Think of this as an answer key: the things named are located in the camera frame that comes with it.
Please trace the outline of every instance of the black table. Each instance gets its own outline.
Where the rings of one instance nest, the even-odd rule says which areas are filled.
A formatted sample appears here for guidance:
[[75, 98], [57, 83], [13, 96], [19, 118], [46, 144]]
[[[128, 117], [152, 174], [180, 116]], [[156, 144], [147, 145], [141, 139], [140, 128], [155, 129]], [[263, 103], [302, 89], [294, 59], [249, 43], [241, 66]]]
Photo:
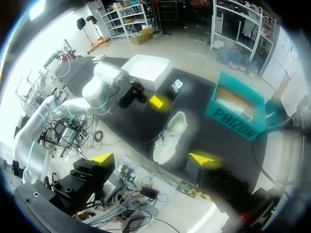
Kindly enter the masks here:
[[[121, 67], [128, 59], [107, 57], [105, 61]], [[84, 66], [83, 72], [78, 72], [68, 84], [69, 90], [75, 96], [82, 96], [84, 85], [93, 76], [94, 66], [95, 64], [88, 63]], [[247, 141], [225, 125], [205, 115], [205, 109], [215, 83], [173, 68], [158, 89], [157, 94], [165, 93], [168, 85], [171, 85], [177, 78], [187, 88], [174, 101], [171, 112], [162, 113], [148, 104], [134, 101], [128, 108], [116, 107], [111, 111], [112, 115], [99, 116], [99, 119], [131, 147], [152, 161], [154, 141], [166, 127], [169, 119], [177, 111], [185, 111], [186, 115], [191, 113], [196, 122], [199, 123], [199, 130], [190, 139], [189, 151], [184, 151], [180, 156], [186, 157], [189, 152], [194, 150], [215, 154], [226, 162], [233, 175], [241, 181], [248, 182], [249, 190], [252, 191], [260, 174], [260, 168], [256, 165], [252, 156], [253, 142]], [[146, 94], [151, 97], [154, 92], [147, 90]], [[256, 141], [255, 154], [260, 164], [263, 163], [266, 142], [266, 136], [260, 137]], [[169, 169], [168, 171], [181, 179], [193, 182], [185, 171], [185, 164], [181, 169]]]

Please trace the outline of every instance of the white wall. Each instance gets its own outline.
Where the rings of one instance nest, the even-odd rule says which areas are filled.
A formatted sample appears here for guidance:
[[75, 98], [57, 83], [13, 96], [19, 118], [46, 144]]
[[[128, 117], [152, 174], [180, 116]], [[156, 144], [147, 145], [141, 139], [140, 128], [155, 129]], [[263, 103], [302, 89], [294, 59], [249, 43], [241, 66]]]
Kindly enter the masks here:
[[[7, 87], [3, 94], [2, 103], [0, 106], [0, 141], [9, 147], [12, 147], [15, 127], [18, 124], [20, 116], [24, 115], [21, 108], [20, 99], [16, 96], [15, 90], [21, 79], [21, 76], [26, 77], [32, 70], [30, 80], [34, 82], [38, 77], [38, 69], [43, 66], [49, 56], [59, 48], [64, 39], [67, 39], [71, 47], [77, 50], [76, 54], [81, 53], [87, 55], [91, 44], [86, 38], [83, 30], [78, 30], [76, 21], [83, 17], [91, 15], [87, 6], [73, 12], [67, 13], [54, 22], [49, 24], [34, 38], [31, 43], [25, 48], [21, 56], [18, 57], [13, 66], [8, 79]], [[97, 33], [91, 22], [86, 21], [85, 30], [88, 33], [93, 43], [97, 40]], [[60, 61], [54, 61], [51, 67], [55, 67]], [[23, 80], [18, 93], [26, 95], [30, 90], [29, 83]]]

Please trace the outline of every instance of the shoelace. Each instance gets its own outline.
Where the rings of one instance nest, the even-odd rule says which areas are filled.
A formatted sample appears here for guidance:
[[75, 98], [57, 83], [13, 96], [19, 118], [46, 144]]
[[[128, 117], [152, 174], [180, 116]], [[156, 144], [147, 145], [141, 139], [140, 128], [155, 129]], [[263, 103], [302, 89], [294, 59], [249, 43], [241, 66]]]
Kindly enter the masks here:
[[164, 133], [160, 133], [159, 134], [159, 139], [157, 141], [155, 141], [155, 147], [158, 147], [158, 146], [162, 145], [162, 143], [163, 143], [163, 136], [164, 136]]

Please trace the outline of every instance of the new balance logo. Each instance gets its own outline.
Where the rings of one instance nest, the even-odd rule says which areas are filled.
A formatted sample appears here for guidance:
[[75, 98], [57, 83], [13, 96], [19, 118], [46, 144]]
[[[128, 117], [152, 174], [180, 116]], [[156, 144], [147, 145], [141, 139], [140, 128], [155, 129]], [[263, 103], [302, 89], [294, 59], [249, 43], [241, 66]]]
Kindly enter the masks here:
[[172, 84], [173, 91], [177, 93], [181, 86], [183, 85], [183, 82], [179, 79], [176, 79], [175, 82]]

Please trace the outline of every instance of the white box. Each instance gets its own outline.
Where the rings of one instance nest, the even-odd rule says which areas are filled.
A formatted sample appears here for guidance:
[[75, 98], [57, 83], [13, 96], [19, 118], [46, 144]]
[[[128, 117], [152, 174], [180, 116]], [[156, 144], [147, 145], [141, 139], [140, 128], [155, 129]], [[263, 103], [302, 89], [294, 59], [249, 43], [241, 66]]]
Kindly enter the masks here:
[[170, 59], [137, 54], [121, 68], [137, 77], [146, 89], [157, 91], [172, 70], [172, 65]]

